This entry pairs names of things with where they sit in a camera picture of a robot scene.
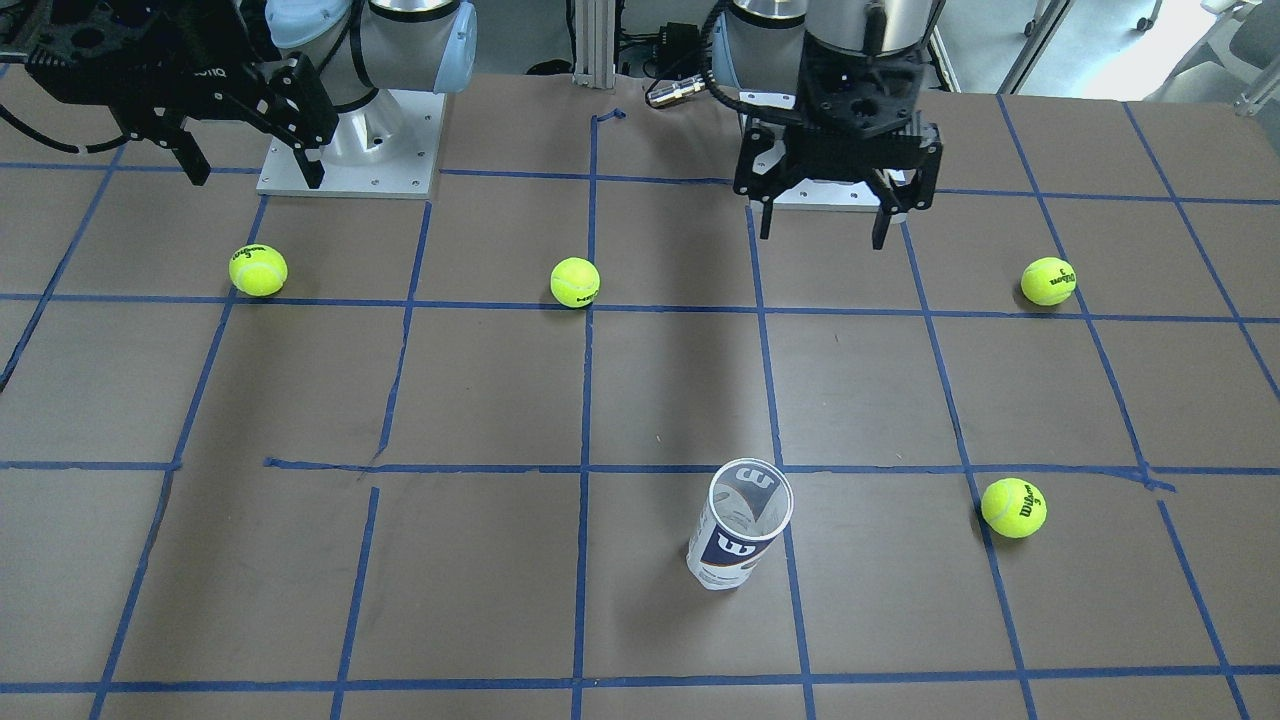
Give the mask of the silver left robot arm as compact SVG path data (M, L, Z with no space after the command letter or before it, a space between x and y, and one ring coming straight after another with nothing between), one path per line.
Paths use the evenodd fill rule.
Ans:
M933 202L945 152L916 102L941 1L718 1L700 32L707 91L744 119L735 193L759 202L804 181L864 184L872 245Z

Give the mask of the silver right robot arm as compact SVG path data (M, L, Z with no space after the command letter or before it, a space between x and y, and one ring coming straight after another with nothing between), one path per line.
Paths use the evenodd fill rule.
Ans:
M211 164L189 120L253 127L271 145L259 191L429 195L445 97L471 79L467 1L5 1L3 60L59 102L105 108L119 137L169 151L195 184Z

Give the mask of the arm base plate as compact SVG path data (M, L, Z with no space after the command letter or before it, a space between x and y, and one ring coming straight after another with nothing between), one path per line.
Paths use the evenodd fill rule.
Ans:
M794 109L795 105L795 96L790 94L746 91L740 100L778 109ZM785 154L785 128L742 113L739 114L739 119L744 140L748 138L749 129L769 129L774 133L774 145L771 149L748 151L751 159L748 181L763 181L764 174L777 165ZM878 206L879 200L867 183L805 178L774 196L774 209L874 213Z
M408 199L430 196L448 94L379 90L339 114L333 141L317 155L323 182L310 188L293 152L271 141L256 190L268 196Z

